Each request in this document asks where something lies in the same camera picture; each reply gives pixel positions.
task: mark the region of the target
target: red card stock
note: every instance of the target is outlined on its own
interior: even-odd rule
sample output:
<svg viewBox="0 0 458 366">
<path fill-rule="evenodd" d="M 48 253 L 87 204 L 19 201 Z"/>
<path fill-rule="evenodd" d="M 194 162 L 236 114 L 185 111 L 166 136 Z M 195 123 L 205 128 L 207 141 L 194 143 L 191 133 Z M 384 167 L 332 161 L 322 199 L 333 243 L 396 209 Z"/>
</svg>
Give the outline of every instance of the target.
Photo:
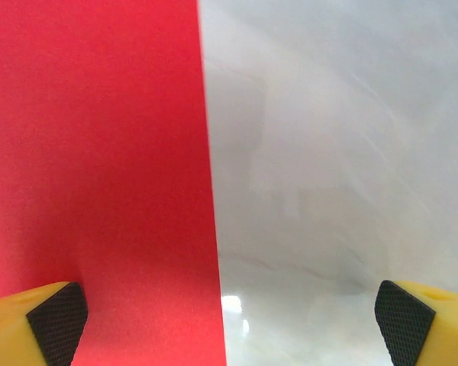
<svg viewBox="0 0 458 366">
<path fill-rule="evenodd" d="M 76 366 L 225 364 L 193 0 L 0 1 L 0 297 L 55 281 Z"/>
</svg>

